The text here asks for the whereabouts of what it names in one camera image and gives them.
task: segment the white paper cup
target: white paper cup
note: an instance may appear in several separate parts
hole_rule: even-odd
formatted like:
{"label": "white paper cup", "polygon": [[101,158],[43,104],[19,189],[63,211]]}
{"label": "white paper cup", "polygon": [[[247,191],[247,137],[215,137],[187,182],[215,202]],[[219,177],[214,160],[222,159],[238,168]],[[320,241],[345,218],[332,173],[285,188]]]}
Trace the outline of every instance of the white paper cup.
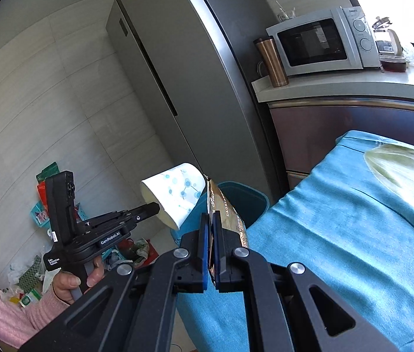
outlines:
{"label": "white paper cup", "polygon": [[204,175],[193,165],[184,163],[140,182],[145,202],[160,205],[158,218],[179,230],[196,206],[206,185]]}

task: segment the microwave knob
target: microwave knob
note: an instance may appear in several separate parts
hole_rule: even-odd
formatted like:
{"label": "microwave knob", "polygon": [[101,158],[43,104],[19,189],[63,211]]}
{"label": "microwave knob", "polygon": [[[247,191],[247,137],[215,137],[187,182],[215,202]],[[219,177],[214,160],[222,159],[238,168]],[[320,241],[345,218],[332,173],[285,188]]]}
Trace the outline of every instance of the microwave knob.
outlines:
{"label": "microwave knob", "polygon": [[359,32],[364,32],[367,29],[362,20],[354,20],[354,28]]}
{"label": "microwave knob", "polygon": [[360,40],[360,46],[363,50],[370,51],[372,50],[372,42],[368,38]]}

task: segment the teal basket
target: teal basket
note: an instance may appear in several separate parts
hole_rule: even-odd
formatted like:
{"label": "teal basket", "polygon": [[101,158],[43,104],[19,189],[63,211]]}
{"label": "teal basket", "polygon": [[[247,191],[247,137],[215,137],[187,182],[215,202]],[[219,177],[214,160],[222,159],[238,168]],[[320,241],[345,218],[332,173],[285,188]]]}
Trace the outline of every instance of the teal basket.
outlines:
{"label": "teal basket", "polygon": [[[269,209],[267,196],[254,188],[234,181],[221,182],[217,186],[245,222],[246,228],[253,225]],[[199,197],[199,201],[192,212],[189,213],[181,228],[179,230],[171,229],[171,236],[177,245],[181,242],[181,237],[184,234],[199,229],[202,213],[207,213],[207,193]]]}

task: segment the blue cloth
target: blue cloth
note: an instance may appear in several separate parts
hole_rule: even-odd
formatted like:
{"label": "blue cloth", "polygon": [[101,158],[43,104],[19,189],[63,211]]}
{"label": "blue cloth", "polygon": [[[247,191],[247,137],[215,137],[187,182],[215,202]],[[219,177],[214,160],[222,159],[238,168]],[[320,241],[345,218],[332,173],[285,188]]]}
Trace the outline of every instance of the blue cloth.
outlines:
{"label": "blue cloth", "polygon": [[[250,248],[269,262],[304,263],[402,351],[412,351],[414,155],[405,150],[414,154],[412,146],[348,132],[247,232]],[[241,293],[220,294],[209,283],[203,295],[180,294],[177,308],[199,352],[249,350]]]}

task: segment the silver refrigerator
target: silver refrigerator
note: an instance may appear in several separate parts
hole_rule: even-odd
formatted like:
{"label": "silver refrigerator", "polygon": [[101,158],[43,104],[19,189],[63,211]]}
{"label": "silver refrigerator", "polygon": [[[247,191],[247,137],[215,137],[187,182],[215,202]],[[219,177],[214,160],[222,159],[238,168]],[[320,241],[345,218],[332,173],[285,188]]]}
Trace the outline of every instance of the silver refrigerator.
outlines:
{"label": "silver refrigerator", "polygon": [[288,191],[253,41],[277,20],[265,0],[115,0],[107,23],[145,112],[177,164],[276,202]]}

